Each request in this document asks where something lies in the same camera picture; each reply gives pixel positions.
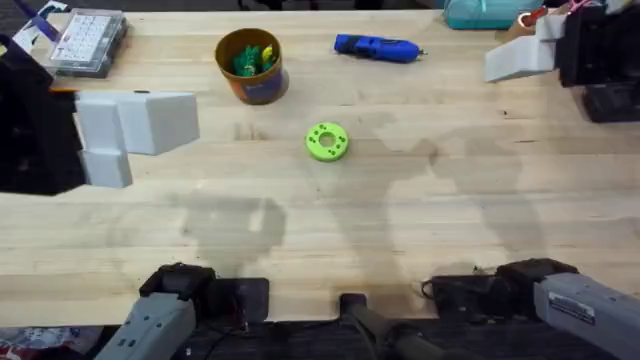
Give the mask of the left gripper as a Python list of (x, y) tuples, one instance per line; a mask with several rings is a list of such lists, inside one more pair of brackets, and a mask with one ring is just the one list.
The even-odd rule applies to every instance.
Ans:
[(82, 91), (74, 106), (69, 95), (4, 92), (1, 191), (55, 196), (86, 178), (92, 186), (125, 188), (133, 183), (126, 153), (155, 156), (199, 135), (193, 93)]

